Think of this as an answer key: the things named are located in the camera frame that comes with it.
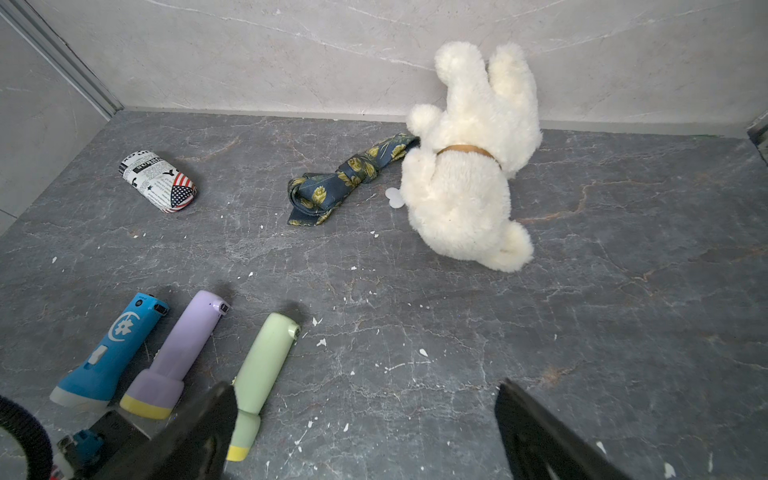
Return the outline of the blue flashlight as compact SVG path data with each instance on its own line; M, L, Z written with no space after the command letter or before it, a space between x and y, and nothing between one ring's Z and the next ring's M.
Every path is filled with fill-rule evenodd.
M88 358L57 384L49 399L78 410L107 407L123 372L169 310L167 303L137 293Z

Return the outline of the green flashlight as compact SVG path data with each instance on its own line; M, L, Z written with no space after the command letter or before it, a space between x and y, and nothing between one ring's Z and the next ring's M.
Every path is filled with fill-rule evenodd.
M300 331L280 313L271 313L256 336L232 385L238 414L226 460L243 461L261 426L261 410Z

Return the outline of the small white bone toy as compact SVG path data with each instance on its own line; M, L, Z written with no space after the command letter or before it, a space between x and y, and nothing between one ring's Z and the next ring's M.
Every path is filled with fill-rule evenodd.
M404 198L398 188L388 188L385 191L385 197L388 199L389 206L393 209L400 209L405 205Z

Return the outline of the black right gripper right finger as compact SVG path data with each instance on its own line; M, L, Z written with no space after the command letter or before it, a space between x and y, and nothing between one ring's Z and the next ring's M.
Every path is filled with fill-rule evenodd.
M509 379L499 386L494 414L515 479L629 479Z

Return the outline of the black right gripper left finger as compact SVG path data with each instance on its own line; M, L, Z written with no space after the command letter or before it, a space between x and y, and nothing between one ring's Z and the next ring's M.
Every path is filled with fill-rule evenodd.
M97 479L219 479L238 414L234 387L220 382L142 445L122 449Z

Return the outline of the white plush toy dog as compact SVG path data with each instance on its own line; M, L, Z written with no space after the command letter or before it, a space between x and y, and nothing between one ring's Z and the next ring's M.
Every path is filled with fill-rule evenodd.
M401 170L409 223L439 255L516 272L534 253L509 186L542 143L534 75L514 42L488 59L472 43L448 42L434 63L446 105L417 104L406 120L419 139Z

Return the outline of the purple flashlight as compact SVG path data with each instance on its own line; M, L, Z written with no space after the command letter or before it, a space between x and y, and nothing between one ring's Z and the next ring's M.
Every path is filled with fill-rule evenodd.
M181 397L185 376L229 309L230 305L220 296L205 290L198 291L150 367L142 370L133 380L119 407L143 418L168 418Z

